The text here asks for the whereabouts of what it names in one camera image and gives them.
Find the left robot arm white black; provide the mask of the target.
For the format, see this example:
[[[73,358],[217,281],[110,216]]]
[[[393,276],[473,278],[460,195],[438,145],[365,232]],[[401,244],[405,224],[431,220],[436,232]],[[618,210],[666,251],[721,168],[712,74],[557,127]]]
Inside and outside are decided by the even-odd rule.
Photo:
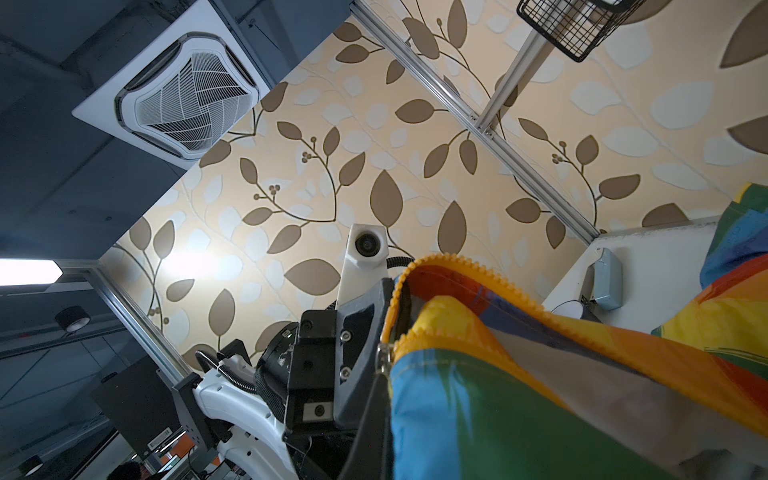
[[[394,452],[379,337],[394,283],[309,310],[251,363],[244,345],[195,356],[172,386],[182,426],[252,479],[391,479]]]

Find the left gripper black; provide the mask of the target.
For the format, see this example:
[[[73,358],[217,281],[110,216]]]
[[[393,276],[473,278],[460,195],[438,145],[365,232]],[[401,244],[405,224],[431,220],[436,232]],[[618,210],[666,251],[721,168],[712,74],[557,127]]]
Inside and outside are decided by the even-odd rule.
[[[301,479],[391,479],[386,376],[377,369],[391,279],[342,305],[308,310],[257,363],[283,402],[283,441]]]

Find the rainbow striped jacket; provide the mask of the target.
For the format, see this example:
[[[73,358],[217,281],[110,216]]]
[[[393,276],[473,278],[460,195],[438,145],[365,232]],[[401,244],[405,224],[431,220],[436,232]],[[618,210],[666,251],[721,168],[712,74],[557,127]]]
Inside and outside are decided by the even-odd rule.
[[[765,186],[724,211],[700,282],[647,334],[549,313],[461,256],[413,262],[381,335],[394,477],[765,478]]]

